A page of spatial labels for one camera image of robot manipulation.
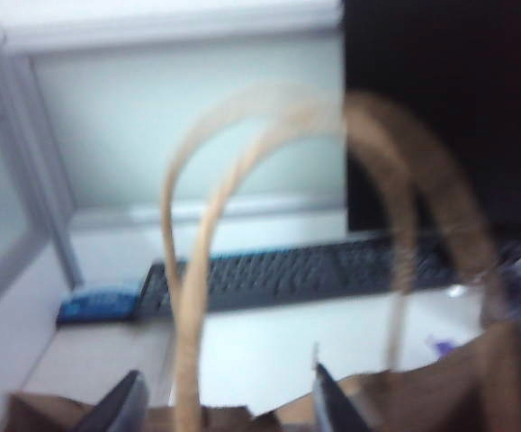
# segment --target white desk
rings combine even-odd
[[[212,313],[202,346],[202,402],[246,403],[260,413],[308,392],[311,353],[335,378],[381,370],[389,296],[319,301],[262,310]],[[433,362],[426,339],[463,343],[479,333],[478,299],[445,291],[415,293],[410,301],[403,369]],[[148,378],[150,403],[165,405],[171,377],[170,323],[63,328],[24,389],[96,402],[133,368]]]

